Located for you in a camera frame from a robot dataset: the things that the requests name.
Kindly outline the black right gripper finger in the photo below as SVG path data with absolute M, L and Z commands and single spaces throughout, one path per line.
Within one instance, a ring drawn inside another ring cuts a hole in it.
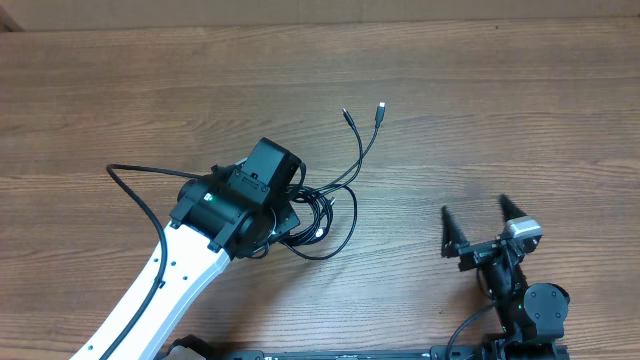
M 504 222 L 526 216 L 526 213 L 521 210 L 507 195 L 501 194 L 498 200 Z
M 443 224 L 441 256 L 457 257 L 460 255 L 460 249 L 467 247 L 469 241 L 447 206 L 441 208 L 441 220 Z

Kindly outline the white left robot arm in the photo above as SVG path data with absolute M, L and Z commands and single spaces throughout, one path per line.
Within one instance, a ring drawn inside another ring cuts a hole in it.
M 299 223 L 286 193 L 252 178 L 188 181 L 141 273 L 75 358 L 154 358 L 233 259 L 256 256 Z

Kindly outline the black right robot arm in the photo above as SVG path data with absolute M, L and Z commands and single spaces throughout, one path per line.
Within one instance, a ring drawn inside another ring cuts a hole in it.
M 436 354 L 442 359 L 568 359 L 568 348 L 556 344 L 565 334 L 568 292 L 553 283 L 530 285 L 521 269 L 525 256 L 540 244 L 542 227 L 506 195 L 499 196 L 499 204 L 503 230 L 494 239 L 476 244 L 467 239 L 450 209 L 441 208 L 441 256 L 457 258 L 462 272 L 474 270 L 489 304 L 459 325 Z M 492 310 L 500 333 L 484 335 L 476 346 L 455 344 L 465 328 Z

